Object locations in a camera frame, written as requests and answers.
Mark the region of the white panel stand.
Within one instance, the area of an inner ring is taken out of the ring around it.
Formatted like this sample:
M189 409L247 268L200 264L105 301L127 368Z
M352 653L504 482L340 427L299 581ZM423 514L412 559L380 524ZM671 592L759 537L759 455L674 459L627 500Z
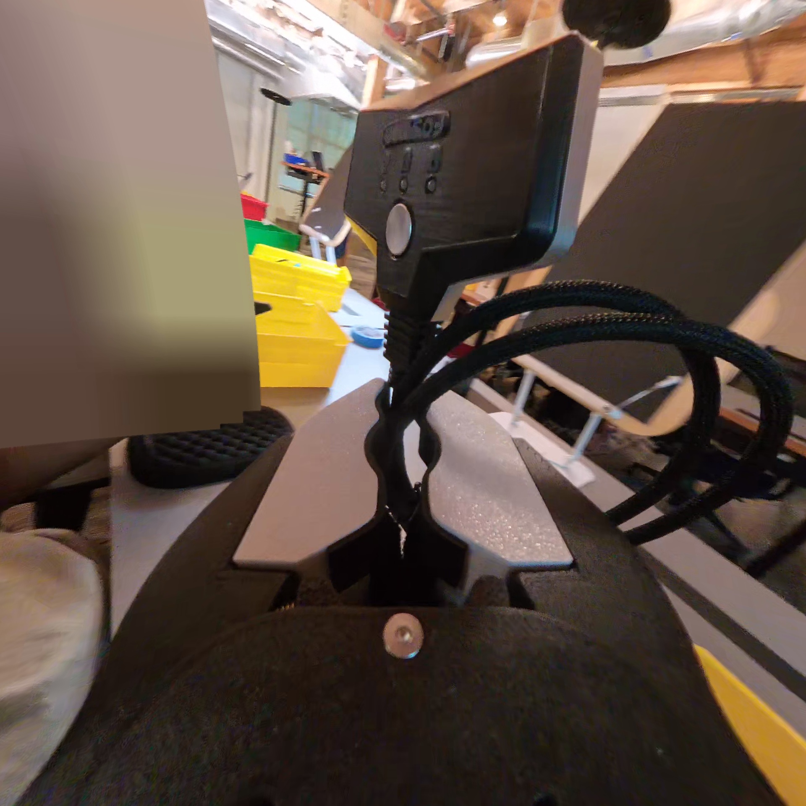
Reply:
M520 439L525 442L577 489L581 489L595 478L594 473L582 463L582 456L597 432L599 425L604 420L604 416L598 412L591 412L572 447L570 449L561 449L551 442L549 438L540 434L537 429L526 424L526 400L534 386L536 377L534 372L525 369L513 403L512 412L493 413L490 416L505 429L513 440Z

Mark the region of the black wood-framed acoustic panel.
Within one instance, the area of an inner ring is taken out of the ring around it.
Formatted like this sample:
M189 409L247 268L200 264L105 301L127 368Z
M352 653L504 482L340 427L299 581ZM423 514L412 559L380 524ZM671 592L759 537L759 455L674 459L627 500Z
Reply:
M766 347L804 317L804 237L804 102L670 104L545 282L640 288Z
M346 245L351 232L345 199L352 154L350 145L322 180L299 223L300 233L308 239L311 256L331 264L337 263L338 250Z

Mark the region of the green plastic bin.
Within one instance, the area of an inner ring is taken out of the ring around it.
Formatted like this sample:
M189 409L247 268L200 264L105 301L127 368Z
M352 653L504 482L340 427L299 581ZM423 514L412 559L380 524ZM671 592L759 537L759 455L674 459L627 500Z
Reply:
M278 227L272 223L265 223L250 218L244 219L244 226L249 255L251 255L259 245L290 252L299 251L301 237L295 232Z

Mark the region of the black floor lamp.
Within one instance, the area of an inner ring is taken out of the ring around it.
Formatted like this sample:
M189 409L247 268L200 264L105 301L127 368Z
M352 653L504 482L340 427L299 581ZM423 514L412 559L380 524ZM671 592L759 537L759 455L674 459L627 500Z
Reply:
M275 196L280 175L285 170L288 111L291 102L285 95L271 87L262 87L260 93L267 103L268 136L264 200L267 202L267 214L271 214L276 209Z

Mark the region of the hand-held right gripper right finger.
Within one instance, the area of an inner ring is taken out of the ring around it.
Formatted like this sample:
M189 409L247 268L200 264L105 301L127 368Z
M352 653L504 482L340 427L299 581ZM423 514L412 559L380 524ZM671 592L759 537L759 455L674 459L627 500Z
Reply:
M468 549L468 571L569 569L572 554L513 437L452 391L426 423L437 447L422 486L429 515Z

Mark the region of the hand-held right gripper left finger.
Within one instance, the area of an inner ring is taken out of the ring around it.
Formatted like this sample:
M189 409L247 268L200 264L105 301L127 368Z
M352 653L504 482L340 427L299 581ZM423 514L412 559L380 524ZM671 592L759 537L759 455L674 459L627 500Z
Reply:
M236 566L316 568L375 516L378 479L365 443L383 387L369 380L297 430L236 549Z

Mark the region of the small standing desk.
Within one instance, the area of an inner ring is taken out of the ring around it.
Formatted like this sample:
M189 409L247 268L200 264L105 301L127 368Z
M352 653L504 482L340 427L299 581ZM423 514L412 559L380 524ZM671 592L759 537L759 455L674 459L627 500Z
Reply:
M302 163L288 162L287 160L283 160L281 164L285 168L287 176L296 178L303 183L298 216L299 220L301 221L306 212L306 207L308 206L309 188L311 186L320 186L329 178L329 174L327 171L320 170L308 164L303 165Z

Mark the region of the black hdmi switch box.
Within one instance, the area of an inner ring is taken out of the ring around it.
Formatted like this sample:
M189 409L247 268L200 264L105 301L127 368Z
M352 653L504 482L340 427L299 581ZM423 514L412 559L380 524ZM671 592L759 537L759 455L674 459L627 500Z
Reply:
M392 388L466 285L568 253L602 77L572 32L359 113L344 211L376 244Z

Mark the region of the black textured wrist rest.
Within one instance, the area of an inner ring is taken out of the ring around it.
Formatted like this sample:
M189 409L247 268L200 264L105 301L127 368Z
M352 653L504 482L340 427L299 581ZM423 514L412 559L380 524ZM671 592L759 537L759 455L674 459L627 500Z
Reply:
M294 432L284 414L261 407L216 429L130 437L126 462L131 476L148 488L192 489L231 481Z

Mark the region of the yellow plastic bin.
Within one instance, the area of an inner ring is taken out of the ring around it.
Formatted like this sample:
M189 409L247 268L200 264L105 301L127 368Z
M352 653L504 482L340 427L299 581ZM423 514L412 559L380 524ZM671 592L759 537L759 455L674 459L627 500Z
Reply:
M255 292L261 388L329 388L350 339L317 301Z
M330 313L341 309L351 284L346 267L264 244L254 248L249 263L255 293L296 297Z
M705 648L693 646L731 729L786 805L805 804L805 740Z

